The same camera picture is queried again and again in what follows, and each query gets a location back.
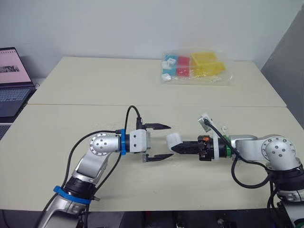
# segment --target table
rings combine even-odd
[[[286,107],[253,62],[235,62],[230,86],[166,85],[161,61],[64,57],[29,104]]]
[[[0,208],[42,210],[60,185],[70,149],[95,130],[120,129],[127,106],[28,105],[0,142]],[[165,136],[180,132],[183,140],[204,134],[197,118],[207,112],[226,134],[281,134],[296,145],[304,161],[304,131],[285,107],[138,106],[145,123],[163,123],[171,130],[152,131],[151,154],[168,153]],[[128,131],[135,128],[130,113]],[[72,159],[73,169],[88,150],[81,143]],[[111,155],[107,171],[117,154]],[[92,211],[210,210],[265,208],[269,188],[244,189],[231,178],[231,159],[200,162],[197,155],[179,155],[142,163],[140,154],[122,157],[117,169],[96,196]],[[237,176],[245,183],[260,182],[260,167],[239,162]]]

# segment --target laptop keyboard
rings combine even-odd
[[[0,90],[0,102],[22,101],[29,89],[6,89]]]
[[[0,125],[0,140],[4,136],[4,134],[8,131],[10,125]]]

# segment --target yellow block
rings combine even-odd
[[[190,65],[195,77],[218,75],[226,69],[214,52],[192,53]]]

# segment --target blue ring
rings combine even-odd
[[[122,135],[122,137],[121,137],[121,146],[122,146],[121,155],[125,155],[127,153],[127,150],[125,148],[125,132],[124,132],[124,129],[121,129],[120,133]]]
[[[90,204],[91,203],[90,199],[82,199],[82,198],[74,197],[74,196],[71,196],[71,195],[67,194],[65,191],[63,191],[61,189],[60,186],[56,186],[53,191],[58,193],[63,198],[68,199],[68,200],[73,201],[73,202],[76,202],[76,203],[82,203],[82,204]]]

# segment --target green ring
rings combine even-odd
[[[302,226],[304,226],[304,222],[299,223],[298,225],[295,226],[295,228],[301,228]]]
[[[230,139],[229,139],[228,136],[224,135],[224,137],[225,137],[228,141],[230,141]],[[231,148],[230,148],[229,146],[226,145],[226,157],[231,158],[231,156],[232,156]]]

